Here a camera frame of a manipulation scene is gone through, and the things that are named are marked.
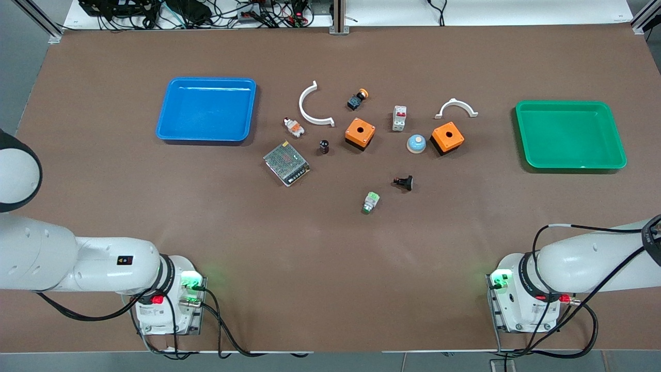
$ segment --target orange block with black base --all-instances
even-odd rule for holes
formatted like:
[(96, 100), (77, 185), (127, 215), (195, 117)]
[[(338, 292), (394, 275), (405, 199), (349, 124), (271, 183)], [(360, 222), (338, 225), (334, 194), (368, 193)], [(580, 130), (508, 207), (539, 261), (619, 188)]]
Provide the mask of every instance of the orange block with black base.
[(374, 137), (375, 130), (374, 125), (362, 119), (355, 118), (349, 128), (346, 129), (344, 140), (360, 151), (365, 151), (372, 137)]
[(434, 129), (430, 141), (441, 155), (445, 155), (463, 143), (463, 136), (451, 121)]

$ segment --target metal mesh power supply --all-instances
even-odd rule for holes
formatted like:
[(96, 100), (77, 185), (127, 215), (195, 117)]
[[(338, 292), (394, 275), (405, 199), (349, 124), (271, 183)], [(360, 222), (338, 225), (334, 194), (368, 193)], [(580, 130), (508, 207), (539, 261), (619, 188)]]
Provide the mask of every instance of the metal mesh power supply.
[(264, 160), (266, 160), (266, 165), (287, 187), (310, 171), (310, 165), (307, 161), (287, 141), (264, 156)]

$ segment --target blue tray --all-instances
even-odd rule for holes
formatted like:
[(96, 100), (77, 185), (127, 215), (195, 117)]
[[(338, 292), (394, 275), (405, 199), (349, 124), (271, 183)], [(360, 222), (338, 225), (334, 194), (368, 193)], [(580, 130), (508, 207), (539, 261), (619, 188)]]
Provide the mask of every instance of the blue tray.
[(162, 140), (243, 141), (250, 132), (257, 84), (245, 77), (176, 77), (163, 99)]

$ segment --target gray floor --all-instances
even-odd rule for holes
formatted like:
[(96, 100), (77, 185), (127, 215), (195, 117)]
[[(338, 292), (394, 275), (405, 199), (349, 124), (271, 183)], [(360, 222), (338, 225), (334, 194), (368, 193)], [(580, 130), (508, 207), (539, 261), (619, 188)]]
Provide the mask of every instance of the gray floor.
[[(636, 13), (646, 0), (629, 0)], [(70, 0), (37, 1), (57, 22), (62, 22)], [(46, 55), (48, 37), (10, 1), (0, 0), (0, 128), (14, 133)], [(648, 41), (657, 66), (661, 68), (661, 29)], [(402, 354), (318, 353), (305, 359), (289, 355), (267, 355), (248, 359), (233, 355), (219, 360), (215, 355), (194, 355), (186, 361), (169, 361), (146, 352), (139, 353), (47, 353), (0, 354), (1, 372), (19, 371), (89, 371), (161, 372), (224, 371), (343, 371), (406, 372), (416, 371), (489, 371), (493, 356), (487, 353), (458, 353), (452, 357), (440, 353), (408, 354), (403, 366)], [(558, 360), (529, 356), (515, 361), (516, 371), (624, 372), (658, 371), (661, 351), (594, 351), (577, 360)]]

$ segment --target blue round button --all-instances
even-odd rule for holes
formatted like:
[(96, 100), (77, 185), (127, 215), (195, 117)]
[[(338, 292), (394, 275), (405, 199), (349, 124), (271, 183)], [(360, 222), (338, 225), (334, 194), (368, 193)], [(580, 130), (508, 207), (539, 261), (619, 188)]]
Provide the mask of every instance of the blue round button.
[(407, 142), (407, 149), (414, 153), (419, 154), (427, 147), (427, 141), (419, 134), (413, 134)]

